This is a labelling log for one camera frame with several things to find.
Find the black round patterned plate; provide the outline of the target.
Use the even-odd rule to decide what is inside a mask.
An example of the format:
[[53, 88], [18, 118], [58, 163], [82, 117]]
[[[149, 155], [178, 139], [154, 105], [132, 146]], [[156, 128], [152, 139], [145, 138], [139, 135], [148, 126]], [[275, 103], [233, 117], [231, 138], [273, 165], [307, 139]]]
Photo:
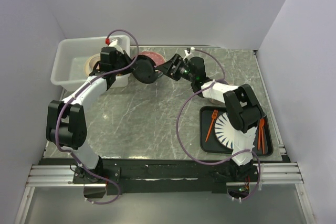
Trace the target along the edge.
[[138, 58], [138, 56], [136, 61], [139, 63], [139, 68], [135, 73], [132, 73], [138, 81], [144, 84], [152, 84], [163, 75], [162, 72], [154, 69], [149, 63], [145, 62], [145, 60]]

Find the pink scalloped plate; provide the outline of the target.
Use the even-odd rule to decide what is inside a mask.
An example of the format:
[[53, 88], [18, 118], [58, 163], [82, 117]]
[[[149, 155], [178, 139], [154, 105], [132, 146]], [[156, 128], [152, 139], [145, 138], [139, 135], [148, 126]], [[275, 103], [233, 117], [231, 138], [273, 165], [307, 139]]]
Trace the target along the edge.
[[138, 58], [145, 60], [145, 62], [149, 63], [154, 69], [166, 62], [161, 54], [153, 51], [142, 51]]

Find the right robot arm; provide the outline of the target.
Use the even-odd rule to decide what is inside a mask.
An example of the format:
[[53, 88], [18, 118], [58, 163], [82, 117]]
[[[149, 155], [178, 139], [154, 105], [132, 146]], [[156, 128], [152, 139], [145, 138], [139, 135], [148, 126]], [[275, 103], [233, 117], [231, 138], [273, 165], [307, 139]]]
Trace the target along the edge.
[[204, 59], [182, 58], [175, 54], [157, 70], [178, 81], [190, 81], [195, 95], [209, 98], [225, 105], [226, 112], [217, 118], [223, 129], [215, 127], [218, 140], [232, 150], [228, 176], [242, 181], [253, 173], [253, 147], [260, 120], [265, 116], [256, 95], [248, 84], [230, 86], [223, 81], [210, 79], [205, 71]]

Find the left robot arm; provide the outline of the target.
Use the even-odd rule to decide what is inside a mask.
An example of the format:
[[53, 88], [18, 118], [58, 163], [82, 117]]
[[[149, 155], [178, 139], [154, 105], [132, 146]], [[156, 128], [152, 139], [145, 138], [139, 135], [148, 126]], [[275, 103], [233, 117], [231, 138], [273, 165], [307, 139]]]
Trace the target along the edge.
[[79, 166], [86, 168], [85, 176], [93, 183], [103, 179], [104, 169], [99, 166], [101, 158], [86, 142], [85, 112], [112, 87], [118, 74], [133, 71], [136, 59], [130, 58], [119, 46], [103, 47], [100, 60], [84, 84], [62, 101], [51, 101], [48, 106], [47, 140], [54, 143], [60, 152], [69, 153]]

